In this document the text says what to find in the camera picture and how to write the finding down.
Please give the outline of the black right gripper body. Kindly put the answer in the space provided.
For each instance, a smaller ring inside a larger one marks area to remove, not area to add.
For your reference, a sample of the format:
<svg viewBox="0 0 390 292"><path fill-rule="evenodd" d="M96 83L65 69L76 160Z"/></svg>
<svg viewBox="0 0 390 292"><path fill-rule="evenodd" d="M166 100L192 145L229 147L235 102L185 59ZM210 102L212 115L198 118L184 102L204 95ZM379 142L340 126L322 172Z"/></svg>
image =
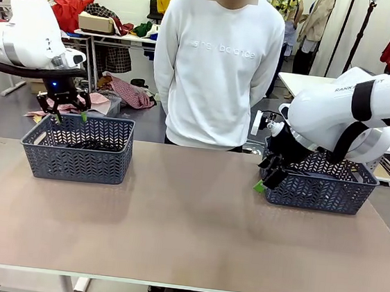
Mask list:
<svg viewBox="0 0 390 292"><path fill-rule="evenodd" d="M292 135L289 126L273 124L269 127L271 136L267 142L267 152L281 154L281 166L288 167L291 164L297 164L308 158L312 152L299 143Z"/></svg>

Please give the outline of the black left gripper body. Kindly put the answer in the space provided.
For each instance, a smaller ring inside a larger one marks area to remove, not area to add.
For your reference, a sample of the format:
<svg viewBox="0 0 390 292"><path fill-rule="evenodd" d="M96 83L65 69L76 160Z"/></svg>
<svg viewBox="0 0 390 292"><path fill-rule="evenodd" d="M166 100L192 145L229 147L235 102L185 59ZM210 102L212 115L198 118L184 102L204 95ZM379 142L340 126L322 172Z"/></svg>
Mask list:
<svg viewBox="0 0 390 292"><path fill-rule="evenodd" d="M65 101L75 100L78 92L73 77L44 79L47 96L51 99L64 98Z"/></svg>

